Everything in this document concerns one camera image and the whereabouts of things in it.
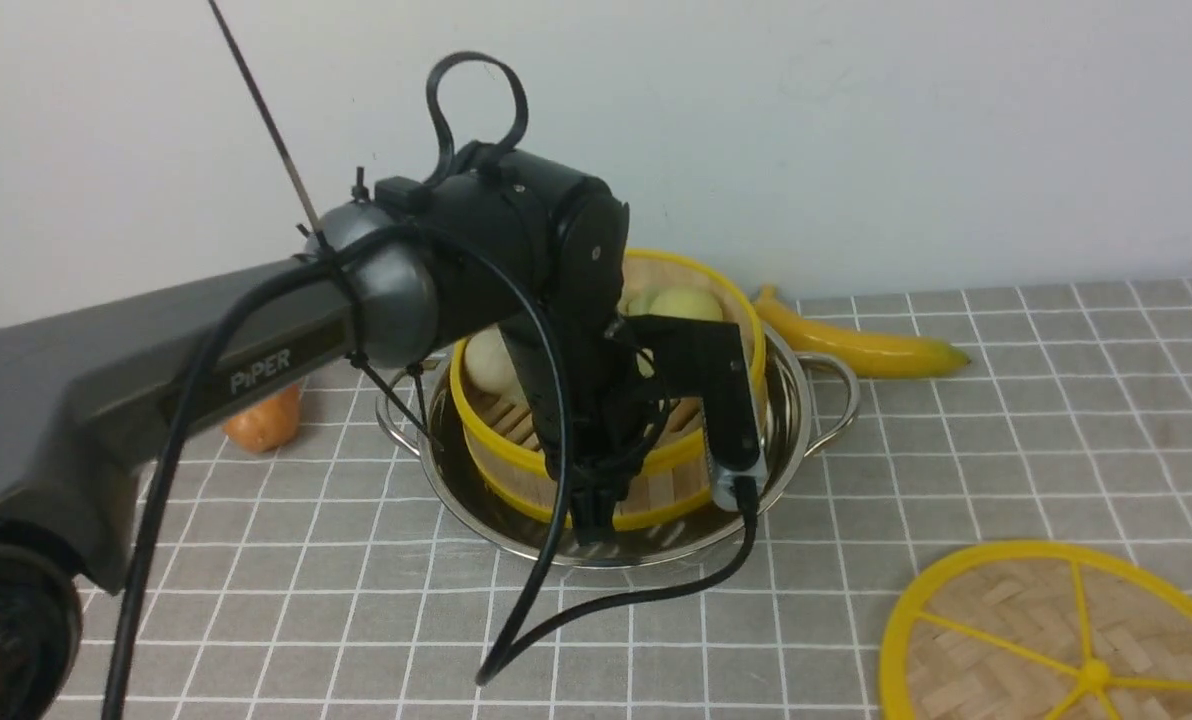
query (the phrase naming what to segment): white wall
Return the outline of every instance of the white wall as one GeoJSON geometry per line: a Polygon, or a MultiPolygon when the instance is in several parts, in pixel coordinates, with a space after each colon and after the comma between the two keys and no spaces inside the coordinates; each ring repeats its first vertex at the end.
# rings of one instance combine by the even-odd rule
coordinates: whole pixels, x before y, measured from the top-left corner
{"type": "MultiPolygon", "coordinates": [[[[327,209],[426,176],[427,69],[517,68],[529,150],[633,242],[805,296],[1192,274],[1192,0],[225,0],[327,209]]],[[[459,141],[505,83],[451,74],[459,141]]],[[[207,5],[0,0],[0,324],[288,255],[298,204],[207,5]]]]}

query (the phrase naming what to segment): pot handle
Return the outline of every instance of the pot handle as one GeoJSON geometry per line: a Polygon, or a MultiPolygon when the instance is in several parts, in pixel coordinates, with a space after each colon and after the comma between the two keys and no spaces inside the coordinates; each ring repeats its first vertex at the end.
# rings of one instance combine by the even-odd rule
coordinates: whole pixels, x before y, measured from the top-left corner
{"type": "MultiPolygon", "coordinates": [[[[396,387],[396,383],[403,381],[409,374],[401,370],[391,377],[390,386],[396,387]]],[[[418,442],[410,439],[404,432],[401,432],[401,426],[396,424],[396,420],[391,416],[391,401],[387,401],[387,396],[384,392],[378,393],[375,401],[373,401],[373,416],[378,420],[378,427],[381,432],[391,437],[396,446],[401,447],[402,451],[408,452],[409,455],[418,457],[418,442]]]]}
{"type": "Polygon", "coordinates": [[[827,370],[828,373],[840,378],[844,383],[844,412],[836,423],[820,433],[817,437],[811,437],[811,442],[805,448],[805,457],[814,455],[815,452],[833,442],[844,429],[853,423],[858,416],[858,401],[862,396],[862,387],[858,384],[858,375],[834,355],[825,355],[822,352],[797,352],[796,359],[803,366],[811,368],[827,370]]]}
{"type": "MultiPolygon", "coordinates": [[[[428,370],[439,368],[441,361],[445,360],[445,354],[435,354],[428,356],[422,361],[423,372],[428,370]]],[[[403,381],[408,378],[409,373],[406,370],[398,370],[395,375],[391,377],[391,383],[389,386],[396,389],[396,384],[403,381]]],[[[396,442],[402,451],[408,452],[409,455],[418,457],[418,441],[416,439],[409,437],[404,432],[401,432],[401,426],[396,424],[396,420],[391,416],[391,401],[387,401],[387,393],[380,392],[375,401],[373,401],[373,416],[378,420],[378,427],[381,432],[391,437],[392,442],[396,442]]],[[[430,423],[432,418],[423,418],[424,423],[430,423]]]]}

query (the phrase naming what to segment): yellow steamer rim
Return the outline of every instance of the yellow steamer rim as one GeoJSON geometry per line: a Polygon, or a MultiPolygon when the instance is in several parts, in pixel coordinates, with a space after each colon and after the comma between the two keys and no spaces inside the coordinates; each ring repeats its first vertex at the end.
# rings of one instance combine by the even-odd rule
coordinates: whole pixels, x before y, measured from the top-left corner
{"type": "MultiPolygon", "coordinates": [[[[752,352],[749,381],[751,381],[752,391],[756,395],[757,406],[760,409],[760,429],[764,432],[764,410],[766,404],[764,372],[765,333],[762,331],[764,325],[760,323],[760,316],[756,314],[756,309],[747,300],[747,297],[727,277],[721,275],[709,268],[709,266],[682,255],[675,255],[671,252],[628,249],[625,252],[625,257],[628,260],[647,260],[656,261],[657,263],[678,265],[693,273],[704,275],[709,279],[712,286],[720,287],[727,293],[728,300],[738,306],[738,314],[744,319],[741,324],[746,324],[751,331],[752,352]]],[[[501,434],[486,424],[486,421],[472,406],[472,401],[467,396],[467,389],[464,386],[462,360],[466,350],[467,340],[455,343],[453,361],[451,361],[449,385],[451,396],[454,398],[454,406],[458,409],[459,418],[462,420],[462,434],[467,439],[468,448],[479,445],[486,452],[498,457],[515,468],[541,478],[550,478],[541,451],[528,449],[510,441],[508,437],[501,436],[501,434]]],[[[529,519],[540,521],[540,523],[547,523],[551,520],[550,505],[538,505],[535,502],[520,497],[501,478],[497,478],[491,468],[488,468],[482,458],[477,455],[477,452],[471,452],[471,455],[472,461],[483,477],[485,477],[488,486],[495,495],[503,498],[509,507],[520,514],[529,516],[529,519]]],[[[654,447],[645,457],[645,465],[642,465],[641,473],[632,480],[633,486],[638,482],[646,482],[647,478],[652,478],[654,474],[670,473],[670,471],[677,468],[679,465],[690,461],[702,461],[702,457],[704,457],[704,437],[702,437],[702,428],[695,428],[683,437],[677,437],[672,442],[654,447]]],[[[668,523],[668,521],[700,509],[707,502],[710,502],[710,490],[702,488],[700,492],[679,499],[672,505],[657,507],[656,509],[637,513],[615,511],[614,529],[637,530],[654,527],[654,525],[668,523]]],[[[565,525],[569,527],[569,519],[565,519],[565,525]]]]}

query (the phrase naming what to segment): metal rim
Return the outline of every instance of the metal rim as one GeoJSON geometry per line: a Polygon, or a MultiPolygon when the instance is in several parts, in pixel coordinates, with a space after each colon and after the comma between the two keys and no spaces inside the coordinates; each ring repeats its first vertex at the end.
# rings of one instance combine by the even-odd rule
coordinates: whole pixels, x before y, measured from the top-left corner
{"type": "MultiPolygon", "coordinates": [[[[770,412],[770,420],[774,423],[782,421],[782,423],[791,424],[794,428],[791,433],[787,433],[784,441],[784,446],[787,447],[783,448],[784,459],[782,460],[782,465],[780,465],[774,478],[766,483],[765,491],[760,496],[760,514],[769,510],[774,505],[774,502],[783,496],[787,484],[791,482],[793,476],[800,468],[800,464],[806,457],[820,451],[821,447],[833,441],[834,437],[838,437],[852,423],[857,416],[859,396],[857,377],[834,356],[817,354],[799,355],[769,325],[765,325],[765,337],[766,347],[772,348],[772,352],[769,352],[766,355],[766,378],[768,386],[770,387],[768,412],[770,412]],[[840,377],[848,389],[846,411],[844,411],[832,428],[815,437],[811,436],[812,421],[815,417],[814,401],[811,396],[811,389],[808,387],[802,364],[830,370],[830,372],[840,377]]],[[[430,410],[428,410],[428,418],[426,418],[428,423],[437,420],[441,405],[440,395],[442,392],[448,393],[449,391],[449,364],[451,358],[445,356],[439,364],[428,365],[428,370],[435,370],[437,375],[435,392],[432,393],[430,410]]],[[[378,398],[375,405],[378,424],[404,451],[408,451],[410,455],[417,457],[422,461],[423,473],[427,474],[427,480],[432,484],[433,492],[441,499],[446,509],[449,509],[455,519],[460,523],[466,525],[477,536],[485,538],[491,544],[496,544],[497,547],[513,552],[515,555],[535,560],[538,547],[522,542],[517,538],[508,536],[508,534],[491,527],[485,520],[482,520],[482,516],[478,516],[464,505],[454,492],[451,491],[448,480],[443,478],[441,468],[437,465],[436,452],[432,452],[432,442],[427,437],[418,437],[416,441],[416,439],[405,436],[395,423],[395,420],[391,418],[389,410],[390,405],[387,405],[386,398],[378,398]]],[[[626,569],[631,566],[656,565],[662,564],[662,561],[682,560],[684,557],[695,555],[695,553],[715,546],[715,544],[724,542],[727,538],[737,536],[739,532],[741,532],[741,519],[738,515],[733,515],[733,519],[728,523],[720,525],[714,530],[704,534],[704,536],[699,536],[687,544],[679,544],[679,546],[647,552],[645,555],[634,557],[634,559],[633,557],[622,555],[615,561],[602,561],[600,559],[594,560],[590,555],[569,555],[569,553],[561,552],[555,555],[554,564],[590,569],[626,569]]]]}

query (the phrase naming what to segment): stainless steel pot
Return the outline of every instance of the stainless steel pot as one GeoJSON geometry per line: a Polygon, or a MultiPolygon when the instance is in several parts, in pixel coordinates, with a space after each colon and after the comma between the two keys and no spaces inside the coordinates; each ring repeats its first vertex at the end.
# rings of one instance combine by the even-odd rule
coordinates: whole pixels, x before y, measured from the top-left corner
{"type": "MultiPolygon", "coordinates": [[[[765,337],[770,352],[765,362],[769,409],[764,442],[771,479],[765,485],[764,495],[760,496],[762,514],[782,497],[801,460],[814,455],[853,423],[853,418],[858,415],[859,397],[858,378],[848,365],[834,356],[805,354],[805,352],[796,354],[768,325],[765,337]],[[811,436],[814,424],[812,423],[814,401],[805,374],[805,365],[828,370],[846,386],[844,414],[832,427],[814,437],[811,436]]],[[[401,432],[398,421],[392,418],[392,409],[386,396],[381,395],[375,404],[378,424],[392,441],[422,461],[433,491],[473,533],[515,555],[536,559],[538,547],[541,546],[546,534],[546,525],[513,510],[493,495],[483,480],[480,471],[473,465],[462,436],[462,421],[459,420],[454,402],[451,399],[449,362],[451,360],[446,358],[435,365],[436,381],[428,391],[432,401],[426,421],[428,433],[435,443],[427,437],[405,436],[401,432]]],[[[398,373],[392,383],[404,377],[404,373],[398,373]]],[[[660,561],[675,561],[696,555],[700,551],[715,546],[727,538],[738,536],[739,532],[741,532],[741,519],[737,514],[726,513],[715,505],[706,505],[670,523],[620,532],[615,541],[608,544],[581,547],[572,534],[565,533],[554,563],[564,566],[603,569],[656,565],[660,561]]]]}

